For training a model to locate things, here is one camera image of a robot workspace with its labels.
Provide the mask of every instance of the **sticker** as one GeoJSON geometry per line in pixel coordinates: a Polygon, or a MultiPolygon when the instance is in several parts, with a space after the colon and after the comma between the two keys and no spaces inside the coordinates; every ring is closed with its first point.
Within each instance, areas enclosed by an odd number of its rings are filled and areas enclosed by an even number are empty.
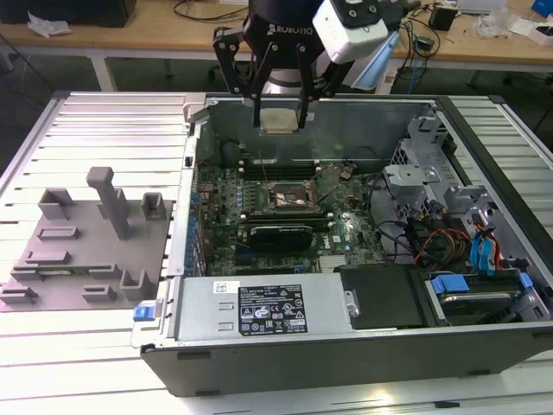
{"type": "Polygon", "coordinates": [[[239,286],[239,281],[215,281],[213,282],[213,294],[236,294],[239,286]]]}
{"type": "Polygon", "coordinates": [[[289,335],[308,332],[301,285],[236,288],[238,331],[241,335],[289,335]]]}

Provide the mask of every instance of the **metal slat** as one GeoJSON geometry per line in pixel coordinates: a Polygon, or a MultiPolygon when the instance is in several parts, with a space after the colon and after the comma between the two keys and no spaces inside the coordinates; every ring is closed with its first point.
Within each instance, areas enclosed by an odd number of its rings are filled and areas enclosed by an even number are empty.
{"type": "MultiPolygon", "coordinates": [[[[463,169],[473,167],[465,156],[458,156],[457,160],[463,169]]],[[[495,162],[501,169],[549,169],[540,157],[495,157],[495,162]]]]}
{"type": "MultiPolygon", "coordinates": [[[[110,97],[111,104],[126,104],[126,105],[184,105],[185,97],[173,96],[113,96],[110,97]]],[[[67,98],[67,105],[105,105],[104,96],[94,95],[72,95],[67,98]]]]}
{"type": "Polygon", "coordinates": [[[135,117],[130,115],[103,115],[97,116],[59,116],[55,119],[55,125],[67,125],[75,123],[78,125],[182,125],[182,117],[177,115],[142,115],[135,117]]]}
{"type": "Polygon", "coordinates": [[[60,115],[182,115],[182,105],[65,105],[60,115]]]}
{"type": "Polygon", "coordinates": [[[26,399],[164,389],[156,374],[140,359],[131,361],[79,362],[62,365],[2,367],[4,382],[0,399],[26,399]]]}
{"type": "Polygon", "coordinates": [[[497,108],[459,108],[463,117],[502,117],[503,114],[497,108]]]}
{"type": "Polygon", "coordinates": [[[37,149],[33,159],[41,160],[74,160],[76,158],[176,158],[182,157],[182,147],[66,147],[64,149],[37,149]]]}
{"type": "Polygon", "coordinates": [[[181,125],[79,125],[74,124],[58,124],[48,130],[50,136],[97,136],[97,135],[125,135],[132,134],[133,136],[141,135],[167,135],[181,134],[181,125]]]}
{"type": "Polygon", "coordinates": [[[130,331],[132,310],[76,310],[0,314],[0,338],[8,335],[130,331]]]}
{"type": "Polygon", "coordinates": [[[0,222],[19,222],[28,220],[37,222],[42,211],[36,205],[9,205],[0,207],[0,222]]]}
{"type": "Polygon", "coordinates": [[[483,95],[449,95],[453,101],[489,101],[490,99],[483,95]]]}
{"type": "Polygon", "coordinates": [[[489,117],[465,117],[465,120],[469,125],[475,126],[485,126],[485,127],[506,127],[511,126],[511,123],[508,119],[505,118],[489,118],[489,117]]]}
{"type": "Polygon", "coordinates": [[[484,99],[452,99],[457,108],[495,108],[492,101],[484,99]]]}
{"type": "MultiPolygon", "coordinates": [[[[152,144],[151,136],[89,136],[75,139],[76,137],[53,136],[45,137],[41,141],[41,147],[146,147],[152,144]]],[[[156,137],[156,143],[160,146],[183,145],[182,136],[156,137]]]]}
{"type": "Polygon", "coordinates": [[[553,195],[553,183],[538,182],[538,183],[513,183],[514,188],[520,193],[523,198],[526,196],[544,196],[553,195]]]}
{"type": "Polygon", "coordinates": [[[513,135],[513,136],[519,136],[520,133],[516,128],[514,128],[512,125],[505,125],[505,126],[497,126],[497,125],[482,125],[478,127],[473,127],[473,131],[480,136],[483,135],[495,135],[495,134],[503,134],[503,135],[513,135]]]}
{"type": "Polygon", "coordinates": [[[139,358],[130,331],[0,338],[0,367],[139,358]]]}
{"type": "Polygon", "coordinates": [[[528,208],[532,210],[532,212],[539,212],[539,211],[550,211],[551,206],[553,206],[553,195],[551,197],[536,197],[536,196],[530,196],[526,197],[524,199],[526,204],[528,205],[528,208]]]}
{"type": "Polygon", "coordinates": [[[553,170],[503,169],[511,182],[553,182],[553,170]]]}
{"type": "Polygon", "coordinates": [[[524,140],[524,138],[520,137],[519,134],[517,135],[478,135],[478,138],[480,141],[487,147],[487,146],[520,146],[520,147],[527,147],[529,146],[528,142],[524,140]]]}
{"type": "Polygon", "coordinates": [[[114,172],[157,172],[180,171],[181,158],[161,159],[104,159],[97,160],[35,160],[25,166],[25,173],[87,173],[91,167],[102,163],[110,166],[114,172]]]}
{"type": "Polygon", "coordinates": [[[487,147],[488,152],[495,157],[539,157],[539,155],[528,147],[487,147]]]}

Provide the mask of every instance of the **table leg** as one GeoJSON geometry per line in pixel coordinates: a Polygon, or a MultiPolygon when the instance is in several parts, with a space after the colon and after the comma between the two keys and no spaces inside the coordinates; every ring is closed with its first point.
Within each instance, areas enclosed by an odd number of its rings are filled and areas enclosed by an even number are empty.
{"type": "Polygon", "coordinates": [[[2,70],[2,72],[11,72],[14,70],[10,55],[6,52],[0,53],[0,70],[2,70]]]}
{"type": "Polygon", "coordinates": [[[107,63],[105,62],[105,57],[90,56],[90,60],[94,66],[94,72],[96,73],[102,92],[110,93],[117,91],[118,87],[113,79],[113,74],[111,73],[110,68],[108,68],[107,63]]]}
{"type": "Polygon", "coordinates": [[[175,71],[173,70],[173,62],[170,59],[163,60],[163,67],[165,68],[165,78],[173,78],[175,71]]]}
{"type": "Polygon", "coordinates": [[[390,95],[391,88],[396,80],[397,70],[402,66],[401,60],[390,59],[384,70],[384,74],[374,91],[375,95],[390,95]]]}

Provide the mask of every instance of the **wooden table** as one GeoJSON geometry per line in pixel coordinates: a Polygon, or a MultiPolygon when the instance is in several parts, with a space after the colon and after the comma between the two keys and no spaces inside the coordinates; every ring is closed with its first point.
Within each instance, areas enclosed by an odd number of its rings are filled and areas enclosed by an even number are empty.
{"type": "MultiPolygon", "coordinates": [[[[49,39],[32,32],[25,24],[2,24],[0,31],[23,54],[90,58],[102,91],[117,91],[110,68],[105,63],[108,57],[216,59],[212,48],[213,30],[223,24],[193,22],[177,16],[173,12],[175,4],[176,0],[137,0],[132,17],[124,28],[119,29],[71,25],[72,34],[49,39]]],[[[217,16],[242,8],[244,5],[219,4],[215,0],[195,2],[189,8],[181,6],[183,12],[192,16],[217,16]]],[[[230,24],[238,26],[242,21],[230,24]]],[[[247,45],[242,49],[244,52],[238,54],[237,59],[249,60],[247,45]]],[[[0,47],[0,52],[13,54],[8,46],[0,47]]],[[[10,63],[4,61],[4,66],[9,68],[10,63]]]]}
{"type": "MultiPolygon", "coordinates": [[[[533,0],[511,0],[509,7],[522,18],[542,22],[541,16],[531,11],[533,0]]],[[[416,19],[428,24],[429,12],[416,19]]],[[[439,31],[441,46],[438,53],[427,63],[428,67],[443,69],[469,69],[477,71],[469,82],[475,82],[481,70],[504,72],[550,72],[553,71],[553,48],[541,47],[529,38],[511,33],[509,38],[480,39],[474,32],[476,16],[457,16],[448,32],[439,31]]],[[[416,35],[435,40],[435,35],[422,24],[413,22],[416,35]]],[[[402,30],[402,41],[388,62],[386,76],[378,86],[377,93],[390,93],[397,70],[407,55],[407,33],[402,30]]]]}
{"type": "MultiPolygon", "coordinates": [[[[513,11],[522,17],[536,16],[531,12],[533,0],[511,0],[513,11]]],[[[53,54],[86,56],[91,59],[103,91],[116,91],[107,57],[133,57],[158,59],[213,60],[211,43],[216,23],[193,22],[173,13],[175,0],[138,0],[135,13],[122,29],[107,29],[73,25],[70,35],[45,39],[31,32],[26,25],[1,25],[0,31],[24,54],[53,54]]],[[[218,4],[216,0],[182,6],[193,16],[216,16],[242,8],[240,5],[218,4]]],[[[429,13],[418,19],[428,22],[429,13]]],[[[512,34],[509,39],[479,39],[473,30],[474,16],[459,16],[449,32],[440,32],[442,45],[429,67],[464,68],[518,72],[553,71],[553,48],[538,46],[521,35],[512,34]]],[[[240,25],[241,21],[231,23],[240,25]]],[[[435,37],[422,25],[414,23],[417,35],[435,37]]],[[[13,53],[7,46],[0,53],[13,53]]],[[[400,44],[390,60],[387,73],[394,75],[403,63],[407,49],[400,44]]],[[[237,55],[249,60],[247,45],[237,55]]],[[[394,76],[385,76],[392,80],[394,76]]],[[[388,93],[391,84],[383,83],[379,93],[388,93]]]]}

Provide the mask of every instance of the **robotic arm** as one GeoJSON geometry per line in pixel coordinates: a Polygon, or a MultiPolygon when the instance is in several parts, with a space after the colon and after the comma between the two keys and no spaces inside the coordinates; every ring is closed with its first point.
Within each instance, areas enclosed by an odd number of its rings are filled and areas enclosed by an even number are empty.
{"type": "Polygon", "coordinates": [[[260,126],[261,94],[271,73],[298,71],[301,129],[309,103],[334,96],[354,61],[399,30],[401,19],[417,5],[420,1],[250,0],[244,26],[215,29],[213,47],[229,91],[253,101],[254,127],[260,126]],[[241,73],[234,60],[241,42],[255,55],[251,73],[241,73]],[[315,78],[312,64],[325,50],[331,61],[315,78]]]}

